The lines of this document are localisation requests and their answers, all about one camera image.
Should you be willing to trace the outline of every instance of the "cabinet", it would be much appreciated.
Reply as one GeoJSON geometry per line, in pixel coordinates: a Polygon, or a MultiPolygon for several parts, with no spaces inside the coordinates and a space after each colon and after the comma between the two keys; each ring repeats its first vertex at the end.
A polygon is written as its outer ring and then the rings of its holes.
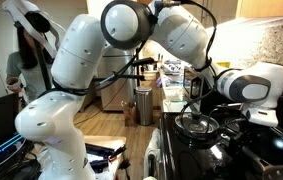
{"type": "MultiPolygon", "coordinates": [[[[195,2],[206,7],[221,24],[235,19],[238,0],[195,0],[195,2]]],[[[203,9],[194,5],[183,5],[193,16],[195,16],[204,27],[213,26],[212,19],[203,9]]]]}
{"type": "Polygon", "coordinates": [[[238,0],[237,18],[275,16],[283,16],[283,0],[238,0]]]}
{"type": "Polygon", "coordinates": [[[143,4],[150,4],[152,0],[138,0],[138,2],[143,3],[143,4]]]}

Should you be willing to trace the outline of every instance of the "white wall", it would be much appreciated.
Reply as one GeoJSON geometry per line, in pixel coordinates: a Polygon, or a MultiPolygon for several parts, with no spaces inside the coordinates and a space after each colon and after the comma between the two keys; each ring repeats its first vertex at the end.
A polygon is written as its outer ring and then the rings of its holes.
{"type": "MultiPolygon", "coordinates": [[[[69,27],[72,20],[82,13],[87,13],[85,0],[29,0],[36,4],[42,11],[49,14],[54,22],[60,24],[65,29],[69,27]]],[[[4,0],[0,0],[0,9],[4,0]]],[[[64,32],[56,27],[61,38],[64,32]]],[[[49,41],[54,43],[51,35],[48,34],[49,41]]],[[[16,30],[13,22],[6,12],[0,11],[0,96],[7,94],[3,81],[6,78],[6,62],[10,53],[18,50],[16,41],[16,30]]]]}

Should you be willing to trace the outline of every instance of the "backsplash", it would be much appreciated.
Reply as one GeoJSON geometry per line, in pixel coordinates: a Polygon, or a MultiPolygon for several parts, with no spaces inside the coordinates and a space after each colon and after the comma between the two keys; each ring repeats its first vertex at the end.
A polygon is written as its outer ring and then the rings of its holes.
{"type": "MultiPolygon", "coordinates": [[[[234,68],[247,68],[257,61],[283,65],[283,19],[248,22],[218,27],[209,53],[213,60],[231,62],[234,68]]],[[[153,41],[147,42],[142,52],[143,57],[157,59],[161,53],[164,59],[174,58],[153,41]]]]}

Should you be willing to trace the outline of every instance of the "blue light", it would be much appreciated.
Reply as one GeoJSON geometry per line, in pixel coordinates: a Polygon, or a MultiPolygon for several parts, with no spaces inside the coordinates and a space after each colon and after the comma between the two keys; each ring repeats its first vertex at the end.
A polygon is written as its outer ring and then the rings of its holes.
{"type": "Polygon", "coordinates": [[[8,141],[6,141],[5,143],[0,145],[0,152],[4,151],[5,148],[11,146],[13,143],[17,142],[18,140],[20,140],[22,138],[22,136],[20,134],[17,134],[16,136],[14,136],[13,138],[9,139],[8,141]]]}
{"type": "Polygon", "coordinates": [[[277,148],[283,150],[283,140],[282,140],[282,139],[275,139],[275,140],[274,140],[274,145],[275,145],[277,148]]]}

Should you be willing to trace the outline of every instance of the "frying pan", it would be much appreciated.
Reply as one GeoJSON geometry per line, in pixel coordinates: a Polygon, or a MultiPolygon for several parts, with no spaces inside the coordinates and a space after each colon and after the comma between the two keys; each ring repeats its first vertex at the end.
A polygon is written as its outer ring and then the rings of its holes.
{"type": "Polygon", "coordinates": [[[283,180],[283,165],[271,165],[246,147],[242,150],[256,163],[259,172],[262,172],[262,180],[283,180]]]}

